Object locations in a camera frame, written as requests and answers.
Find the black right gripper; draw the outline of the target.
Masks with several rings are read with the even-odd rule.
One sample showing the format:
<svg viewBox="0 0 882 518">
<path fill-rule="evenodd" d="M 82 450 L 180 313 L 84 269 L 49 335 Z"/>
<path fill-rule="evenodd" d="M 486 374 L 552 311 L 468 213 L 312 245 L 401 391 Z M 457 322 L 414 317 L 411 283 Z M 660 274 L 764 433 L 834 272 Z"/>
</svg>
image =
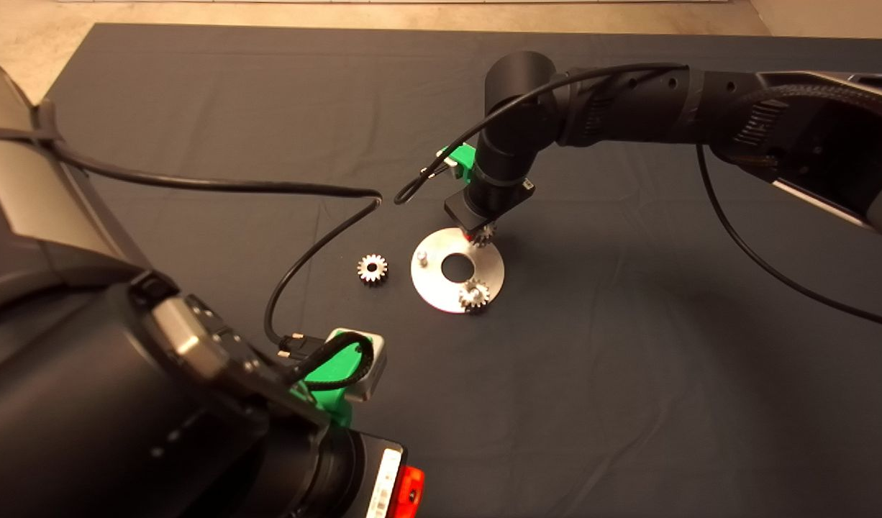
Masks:
<svg viewBox="0 0 882 518">
<path fill-rule="evenodd" d="M 469 243 L 478 243 L 478 231 L 535 194 L 526 180 L 513 186 L 493 186 L 474 180 L 445 200 L 445 213 L 460 227 Z"/>
</svg>

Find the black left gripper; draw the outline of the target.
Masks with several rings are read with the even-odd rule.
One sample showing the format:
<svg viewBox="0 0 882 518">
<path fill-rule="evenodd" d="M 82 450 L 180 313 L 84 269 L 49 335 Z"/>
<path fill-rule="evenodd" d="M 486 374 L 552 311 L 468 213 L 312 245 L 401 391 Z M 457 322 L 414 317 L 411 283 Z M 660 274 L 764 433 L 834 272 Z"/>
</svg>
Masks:
<svg viewBox="0 0 882 518">
<path fill-rule="evenodd" d="M 345 517 L 392 517 L 397 495 L 397 517 L 414 518 L 424 492 L 421 469 L 405 465 L 407 448 L 363 432 L 351 432 L 353 477 Z"/>
</svg>

